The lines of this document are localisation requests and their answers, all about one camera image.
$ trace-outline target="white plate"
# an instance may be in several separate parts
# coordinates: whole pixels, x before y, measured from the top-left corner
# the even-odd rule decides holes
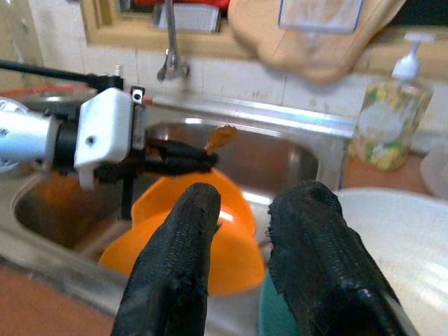
[[[448,335],[448,202],[383,188],[336,194],[420,335]]]

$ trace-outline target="green bowl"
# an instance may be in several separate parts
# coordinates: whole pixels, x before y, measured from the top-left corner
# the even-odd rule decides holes
[[[285,300],[277,294],[269,273],[261,288],[258,315],[260,336],[300,336],[297,323]]]

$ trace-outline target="dispenser pump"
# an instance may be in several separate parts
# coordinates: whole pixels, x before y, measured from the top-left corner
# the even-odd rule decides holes
[[[395,63],[393,68],[392,77],[403,80],[415,79],[420,70],[420,60],[417,57],[417,50],[422,43],[432,43],[435,39],[434,34],[414,33],[409,32],[405,35],[406,41],[414,42],[409,54],[404,56],[398,62]]]

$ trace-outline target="stainless steel sink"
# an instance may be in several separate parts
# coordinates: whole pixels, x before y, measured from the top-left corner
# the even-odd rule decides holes
[[[201,121],[161,122],[149,127],[148,133],[202,147],[216,126]],[[267,206],[274,196],[298,181],[315,179],[319,165],[314,154],[298,143],[248,130],[240,130],[238,139],[219,150],[219,155],[218,168],[241,187],[254,210],[260,241],[268,224]],[[154,180],[140,178],[134,198]],[[116,220],[120,191],[121,185],[101,185],[94,192],[85,192],[76,178],[54,175],[17,201],[15,215],[36,234],[95,259],[102,252],[100,245],[104,247],[129,229],[127,223]]]
[[[267,210],[275,195],[304,179],[339,188],[344,120],[266,106],[243,108],[216,102],[211,108],[184,102],[183,108],[150,107],[148,133],[203,146],[213,128],[236,126],[239,136],[220,149],[218,168],[239,185],[251,205],[261,246],[267,245]],[[154,181],[140,178],[134,198]],[[17,186],[13,216],[0,224],[0,255],[44,274],[63,291],[114,315],[126,279],[96,265],[96,260],[105,246],[130,227],[117,220],[121,186],[101,185],[85,192],[75,178],[56,174],[31,176],[17,181]],[[27,249],[11,248],[11,237]],[[232,297],[211,297],[206,335],[257,335],[258,293],[256,288]]]

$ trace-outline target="soap dispenser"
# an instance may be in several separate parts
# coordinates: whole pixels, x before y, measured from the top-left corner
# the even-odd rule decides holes
[[[358,124],[349,146],[349,154],[380,170],[394,170],[404,165],[412,137],[427,109],[433,91],[417,82],[421,43],[434,41],[432,34],[407,33],[414,45],[400,59],[392,78],[369,85]]]

